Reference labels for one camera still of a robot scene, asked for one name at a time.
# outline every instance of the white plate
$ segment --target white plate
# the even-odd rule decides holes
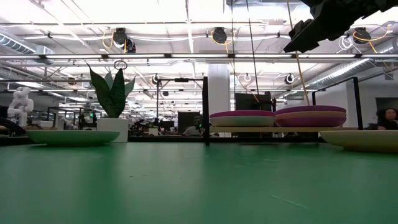
[[[115,140],[120,131],[26,130],[36,143],[52,146],[99,145]]]
[[[353,151],[398,152],[398,131],[321,131],[320,134],[326,142]]]
[[[271,116],[225,116],[210,118],[216,127],[268,127],[273,125],[275,117]]]

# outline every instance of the shelf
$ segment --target shelf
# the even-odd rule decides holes
[[[314,133],[320,131],[352,131],[358,128],[275,128],[275,127],[210,127],[211,133]]]

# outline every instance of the white column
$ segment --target white column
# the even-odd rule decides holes
[[[209,114],[230,111],[229,69],[227,64],[210,64],[208,67]]]

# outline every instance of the black cable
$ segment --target black cable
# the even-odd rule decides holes
[[[257,81],[256,58],[254,57],[253,33],[251,31],[251,21],[250,21],[250,12],[249,12],[249,2],[248,2],[248,0],[246,0],[246,7],[248,8],[248,14],[249,14],[249,28],[250,28],[251,49],[252,49],[253,63],[254,63],[254,77],[256,78],[257,95],[260,95],[259,83]]]
[[[232,69],[234,70],[234,107],[236,109],[236,99],[235,99],[235,91],[236,91],[236,73],[235,73],[235,42],[234,42],[234,1],[231,1],[231,24],[232,24],[232,54],[233,57],[233,64]]]

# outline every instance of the potted plant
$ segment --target potted plant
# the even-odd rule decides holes
[[[120,131],[119,137],[113,142],[127,142],[129,120],[119,119],[126,105],[126,98],[134,89],[136,78],[124,84],[123,70],[119,69],[112,79],[109,72],[105,78],[101,77],[90,68],[91,86],[94,87],[99,104],[108,114],[108,118],[97,121],[99,131]]]

